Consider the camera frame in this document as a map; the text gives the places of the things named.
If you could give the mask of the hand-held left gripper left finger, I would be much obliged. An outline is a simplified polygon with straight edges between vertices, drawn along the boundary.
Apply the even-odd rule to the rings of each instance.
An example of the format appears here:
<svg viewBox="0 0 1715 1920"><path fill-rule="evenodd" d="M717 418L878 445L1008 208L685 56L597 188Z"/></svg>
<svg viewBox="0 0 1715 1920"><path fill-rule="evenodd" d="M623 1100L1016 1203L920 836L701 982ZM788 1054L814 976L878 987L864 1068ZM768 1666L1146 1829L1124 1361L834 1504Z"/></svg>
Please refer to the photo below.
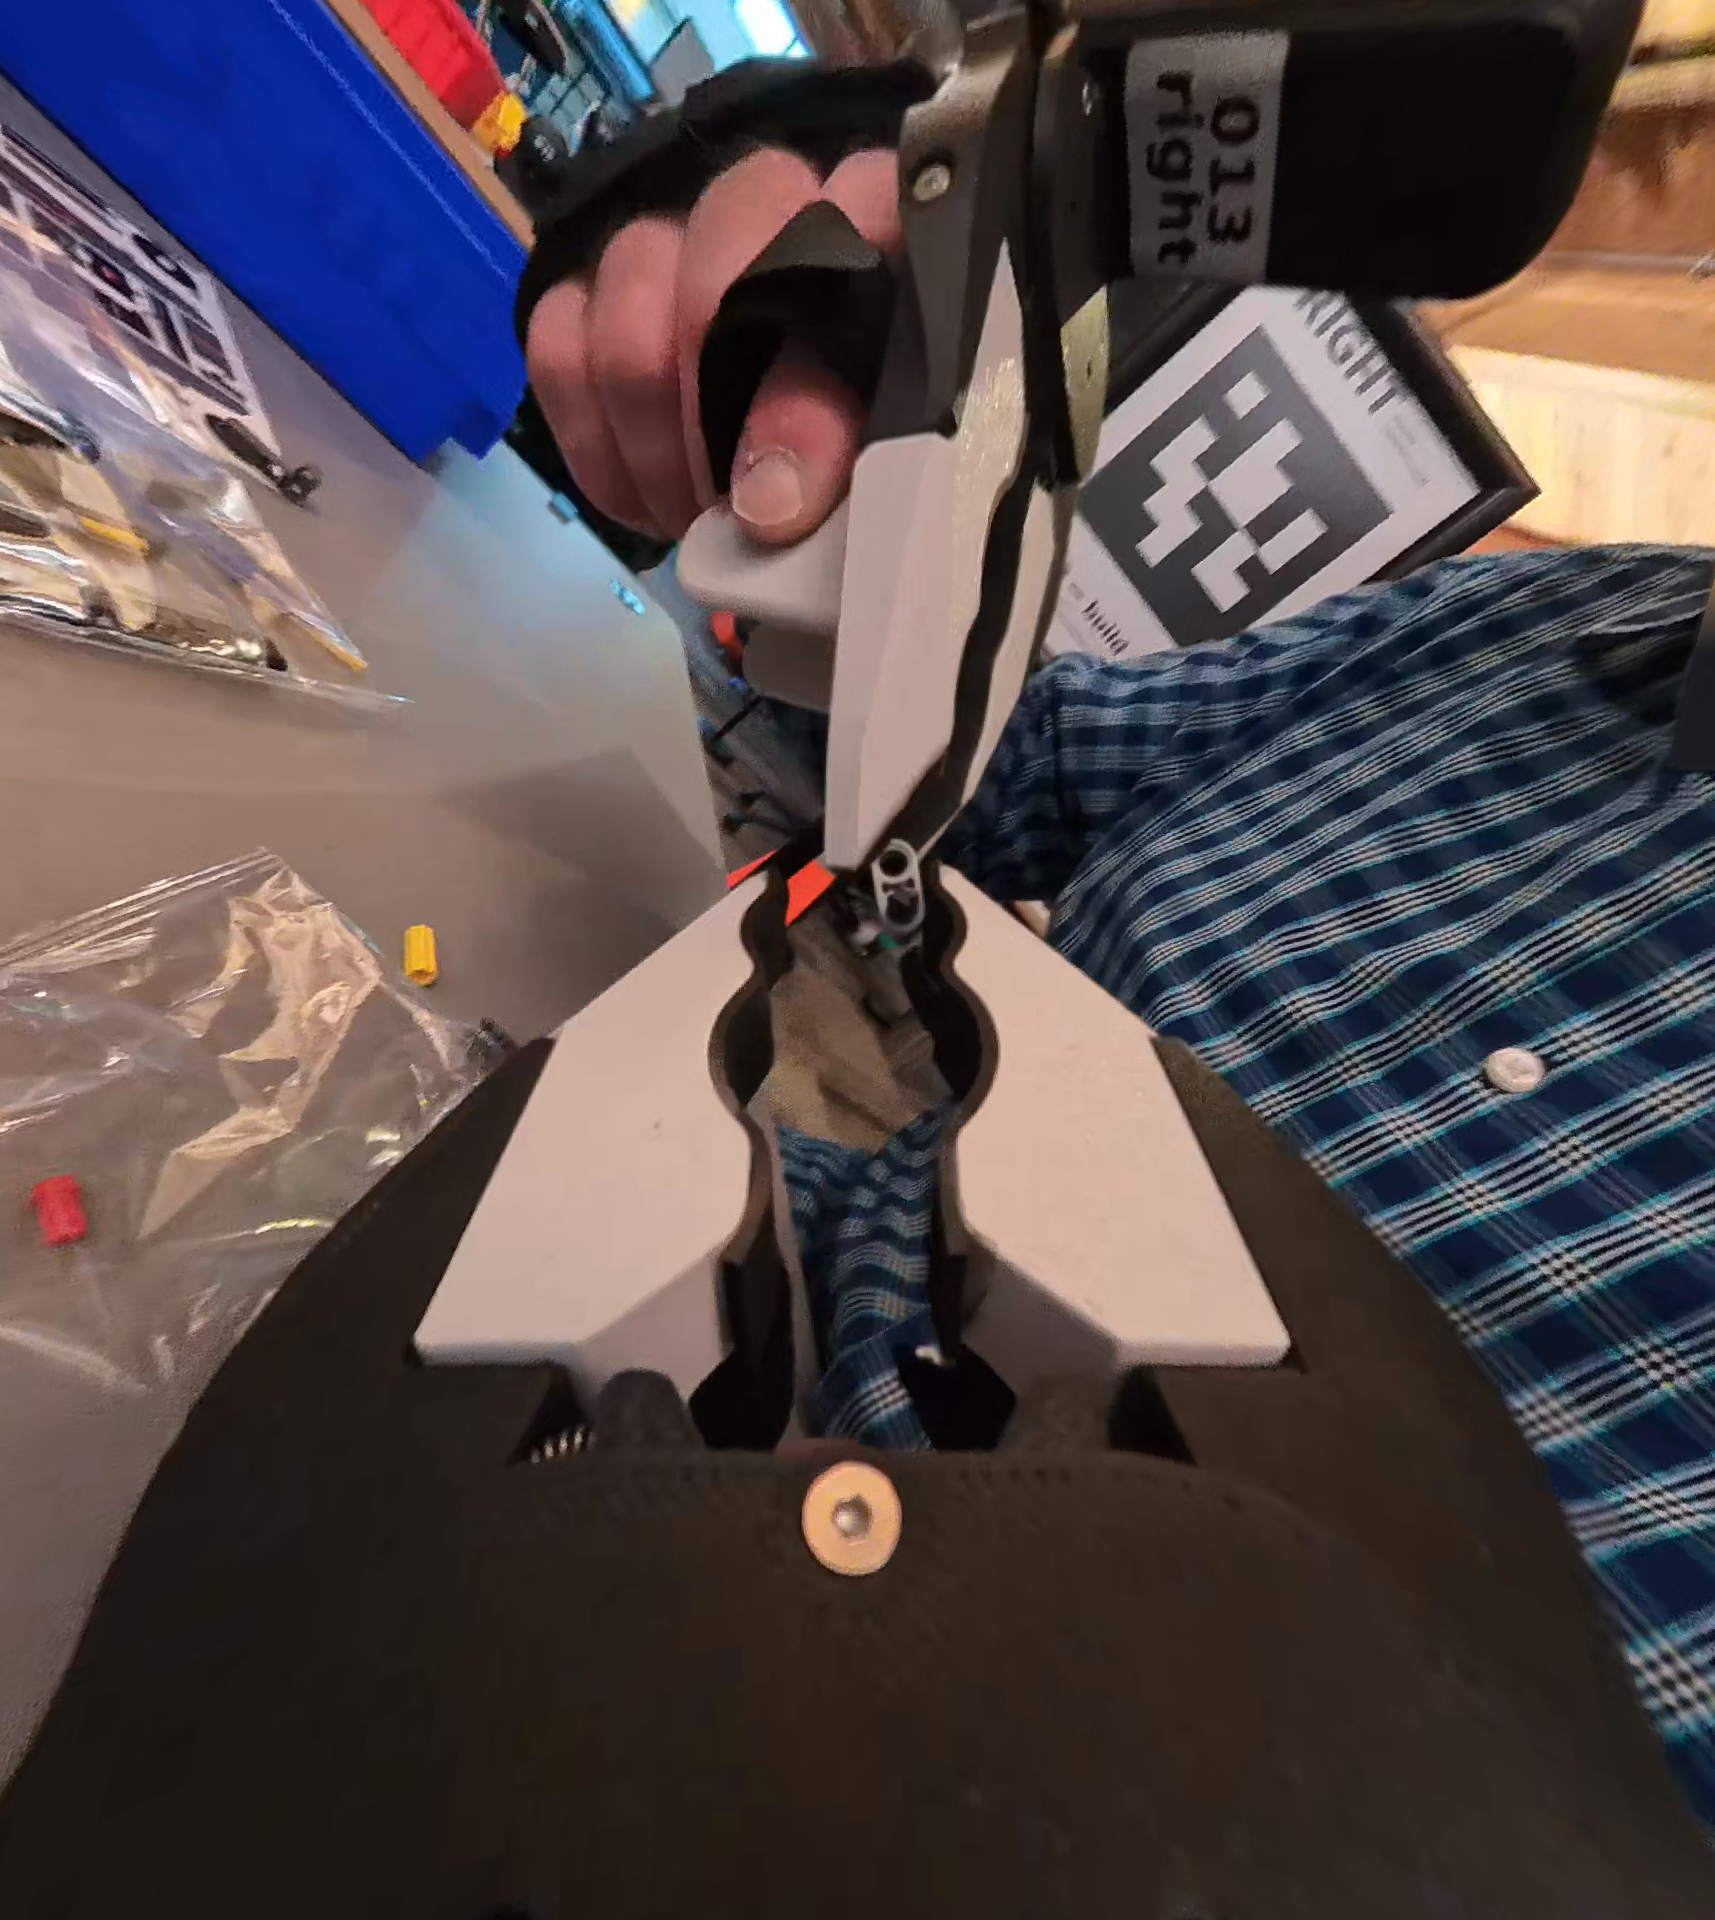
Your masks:
<svg viewBox="0 0 1715 1920"><path fill-rule="evenodd" d="M425 1364L551 1364L583 1404L655 1374L727 1449L796 1425L808 1315L755 1112L788 910L788 875L749 875L557 1030L417 1327Z"/></svg>

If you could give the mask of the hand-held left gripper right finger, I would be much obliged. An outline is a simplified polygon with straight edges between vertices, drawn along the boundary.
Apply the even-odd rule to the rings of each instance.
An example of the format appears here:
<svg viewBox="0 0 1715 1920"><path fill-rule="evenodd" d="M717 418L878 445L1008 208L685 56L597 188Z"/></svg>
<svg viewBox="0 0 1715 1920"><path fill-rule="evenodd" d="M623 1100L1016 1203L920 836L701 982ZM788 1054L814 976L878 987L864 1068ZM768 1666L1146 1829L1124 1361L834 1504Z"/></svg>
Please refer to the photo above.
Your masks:
<svg viewBox="0 0 1715 1920"><path fill-rule="evenodd" d="M920 1012L952 1109L928 1238L920 1423L984 1451L1056 1383L1256 1371L1292 1335L1158 1035L950 867L926 867Z"/></svg>

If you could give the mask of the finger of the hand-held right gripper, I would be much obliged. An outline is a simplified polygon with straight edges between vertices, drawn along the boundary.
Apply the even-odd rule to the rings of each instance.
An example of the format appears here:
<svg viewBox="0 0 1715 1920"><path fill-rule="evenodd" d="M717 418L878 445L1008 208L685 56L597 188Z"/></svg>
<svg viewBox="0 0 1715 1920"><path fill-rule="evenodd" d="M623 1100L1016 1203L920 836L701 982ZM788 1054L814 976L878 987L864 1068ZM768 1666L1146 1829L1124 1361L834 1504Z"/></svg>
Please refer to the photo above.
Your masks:
<svg viewBox="0 0 1715 1920"><path fill-rule="evenodd" d="M1026 447L1022 305L1002 246L962 420L868 445L854 469L836 629L824 861L856 872L946 755L994 514Z"/></svg>
<svg viewBox="0 0 1715 1920"><path fill-rule="evenodd" d="M1062 587L1074 491L1028 488L994 515L982 604L952 698L952 730L918 785L918 858L930 858L974 800L1040 658Z"/></svg>

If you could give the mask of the small clear plastic bag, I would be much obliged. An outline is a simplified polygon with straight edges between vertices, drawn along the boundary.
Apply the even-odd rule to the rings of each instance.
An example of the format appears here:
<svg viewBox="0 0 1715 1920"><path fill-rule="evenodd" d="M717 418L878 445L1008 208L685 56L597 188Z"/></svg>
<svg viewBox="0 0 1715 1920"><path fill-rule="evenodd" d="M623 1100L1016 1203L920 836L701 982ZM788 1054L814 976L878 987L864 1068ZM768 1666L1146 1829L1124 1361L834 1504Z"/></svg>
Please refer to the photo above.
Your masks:
<svg viewBox="0 0 1715 1920"><path fill-rule="evenodd" d="M513 1050L267 850L3 943L0 1343L109 1396L209 1377ZM39 1233L53 1174L83 1244Z"/></svg>

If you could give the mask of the large clear lego parts bag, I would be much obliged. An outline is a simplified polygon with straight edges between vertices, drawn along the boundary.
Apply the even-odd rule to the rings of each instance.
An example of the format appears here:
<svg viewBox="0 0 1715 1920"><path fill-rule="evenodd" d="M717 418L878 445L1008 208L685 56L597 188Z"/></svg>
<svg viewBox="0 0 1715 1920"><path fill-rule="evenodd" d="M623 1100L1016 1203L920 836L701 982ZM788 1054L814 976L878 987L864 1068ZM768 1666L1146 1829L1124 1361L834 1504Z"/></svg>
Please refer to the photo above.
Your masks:
<svg viewBox="0 0 1715 1920"><path fill-rule="evenodd" d="M0 221L0 622L337 706L403 707L247 469L69 261Z"/></svg>

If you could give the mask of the person's right hand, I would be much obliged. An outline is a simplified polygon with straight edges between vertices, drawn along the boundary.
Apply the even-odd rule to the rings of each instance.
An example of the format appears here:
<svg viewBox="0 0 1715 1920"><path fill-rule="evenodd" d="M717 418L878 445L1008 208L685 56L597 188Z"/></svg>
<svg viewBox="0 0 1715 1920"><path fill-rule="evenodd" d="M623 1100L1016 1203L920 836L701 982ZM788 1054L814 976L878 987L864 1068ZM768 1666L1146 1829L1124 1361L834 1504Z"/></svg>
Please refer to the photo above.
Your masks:
<svg viewBox="0 0 1715 1920"><path fill-rule="evenodd" d="M529 394L509 442L631 569L717 504L786 547L844 500L870 408L852 380L786 347L713 455L703 347L729 287L808 208L900 249L896 151L930 90L914 60L747 60L567 163L515 307Z"/></svg>

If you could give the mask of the black framed marker sign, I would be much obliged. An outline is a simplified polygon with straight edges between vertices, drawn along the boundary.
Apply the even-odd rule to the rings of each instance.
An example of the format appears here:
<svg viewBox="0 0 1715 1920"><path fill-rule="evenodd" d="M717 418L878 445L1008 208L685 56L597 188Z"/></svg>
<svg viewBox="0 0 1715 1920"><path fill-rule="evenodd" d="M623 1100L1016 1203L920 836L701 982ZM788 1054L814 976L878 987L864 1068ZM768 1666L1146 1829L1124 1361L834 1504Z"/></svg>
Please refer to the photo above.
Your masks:
<svg viewBox="0 0 1715 1920"><path fill-rule="evenodd" d="M1112 298L1110 408L1044 658L1240 635L1464 554L1540 494L1408 300Z"/></svg>

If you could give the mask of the orange traffic cone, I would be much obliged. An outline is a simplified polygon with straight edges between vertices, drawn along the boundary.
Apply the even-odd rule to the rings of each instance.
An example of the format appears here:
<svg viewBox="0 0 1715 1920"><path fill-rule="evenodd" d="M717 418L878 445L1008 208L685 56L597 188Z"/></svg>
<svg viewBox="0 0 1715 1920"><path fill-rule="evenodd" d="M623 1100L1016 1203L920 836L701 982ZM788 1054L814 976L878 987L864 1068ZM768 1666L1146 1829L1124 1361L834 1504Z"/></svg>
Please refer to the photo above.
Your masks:
<svg viewBox="0 0 1715 1920"><path fill-rule="evenodd" d="M727 888L737 891L741 885L759 881L766 872L780 872L786 879L784 924L794 928L824 900L836 875L822 863L820 855L806 858L794 845L776 848L727 874Z"/></svg>

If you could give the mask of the person's plaid shirt torso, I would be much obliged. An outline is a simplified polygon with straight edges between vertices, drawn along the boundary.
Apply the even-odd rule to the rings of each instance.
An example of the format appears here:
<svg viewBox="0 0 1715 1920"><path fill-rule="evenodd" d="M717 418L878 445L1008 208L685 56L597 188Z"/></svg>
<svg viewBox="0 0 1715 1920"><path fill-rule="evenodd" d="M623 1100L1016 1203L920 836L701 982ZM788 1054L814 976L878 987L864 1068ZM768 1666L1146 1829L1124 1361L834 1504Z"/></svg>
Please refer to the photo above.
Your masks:
<svg viewBox="0 0 1715 1920"><path fill-rule="evenodd" d="M942 858L1286 1133L1486 1366L1715 1839L1708 546L1440 562L1024 692Z"/></svg>

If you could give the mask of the blue plastic parts bin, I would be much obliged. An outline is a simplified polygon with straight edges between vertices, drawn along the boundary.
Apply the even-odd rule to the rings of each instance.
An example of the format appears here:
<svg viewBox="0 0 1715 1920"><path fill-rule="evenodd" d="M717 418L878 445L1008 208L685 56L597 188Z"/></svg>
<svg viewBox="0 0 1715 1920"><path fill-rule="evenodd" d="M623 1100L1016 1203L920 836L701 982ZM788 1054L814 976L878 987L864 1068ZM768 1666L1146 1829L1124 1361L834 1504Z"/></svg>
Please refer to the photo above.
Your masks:
<svg viewBox="0 0 1715 1920"><path fill-rule="evenodd" d="M409 458L505 437L531 242L331 3L0 2L0 73Z"/></svg>

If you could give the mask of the red plastic bin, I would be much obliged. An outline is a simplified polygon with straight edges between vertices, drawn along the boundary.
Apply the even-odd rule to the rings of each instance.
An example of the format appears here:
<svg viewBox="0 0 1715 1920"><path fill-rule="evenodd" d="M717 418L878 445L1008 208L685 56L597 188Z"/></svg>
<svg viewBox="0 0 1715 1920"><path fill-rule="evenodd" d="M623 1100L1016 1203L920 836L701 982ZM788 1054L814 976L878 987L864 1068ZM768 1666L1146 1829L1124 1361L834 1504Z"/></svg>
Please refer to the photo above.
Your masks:
<svg viewBox="0 0 1715 1920"><path fill-rule="evenodd" d="M403 60L465 125L479 121L507 83L487 37L459 2L365 2Z"/></svg>

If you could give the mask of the white sticker sheet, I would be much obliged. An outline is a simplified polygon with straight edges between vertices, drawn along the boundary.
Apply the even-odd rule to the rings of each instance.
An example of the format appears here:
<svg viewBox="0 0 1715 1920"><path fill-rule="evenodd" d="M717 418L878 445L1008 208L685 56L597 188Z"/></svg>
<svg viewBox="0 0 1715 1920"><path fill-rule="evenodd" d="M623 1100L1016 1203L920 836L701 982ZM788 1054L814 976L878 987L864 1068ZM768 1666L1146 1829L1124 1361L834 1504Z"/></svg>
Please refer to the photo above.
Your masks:
<svg viewBox="0 0 1715 1920"><path fill-rule="evenodd" d="M0 242L75 285L157 414L293 504L323 484L285 458L211 273L157 242L0 120Z"/></svg>

